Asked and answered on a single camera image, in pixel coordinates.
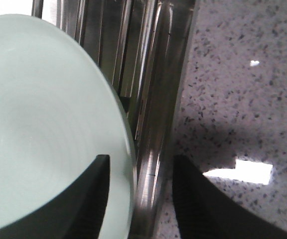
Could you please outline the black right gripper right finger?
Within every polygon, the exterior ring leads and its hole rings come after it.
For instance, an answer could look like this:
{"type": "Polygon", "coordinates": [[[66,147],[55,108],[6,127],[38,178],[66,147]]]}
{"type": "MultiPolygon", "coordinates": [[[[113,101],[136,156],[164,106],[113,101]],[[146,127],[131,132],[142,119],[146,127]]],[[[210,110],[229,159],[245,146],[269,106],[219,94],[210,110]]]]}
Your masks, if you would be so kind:
{"type": "Polygon", "coordinates": [[[173,160],[172,198],[183,239],[287,239],[214,186],[185,155],[173,160]]]}

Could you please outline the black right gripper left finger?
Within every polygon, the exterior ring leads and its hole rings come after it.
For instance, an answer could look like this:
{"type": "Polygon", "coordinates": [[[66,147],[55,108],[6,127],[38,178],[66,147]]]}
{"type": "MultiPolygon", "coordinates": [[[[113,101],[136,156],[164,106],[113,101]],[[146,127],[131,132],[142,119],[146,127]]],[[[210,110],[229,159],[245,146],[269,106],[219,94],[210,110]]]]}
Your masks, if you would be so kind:
{"type": "Polygon", "coordinates": [[[0,229],[0,239],[97,239],[110,186],[110,157],[87,169],[47,204],[0,229]]]}

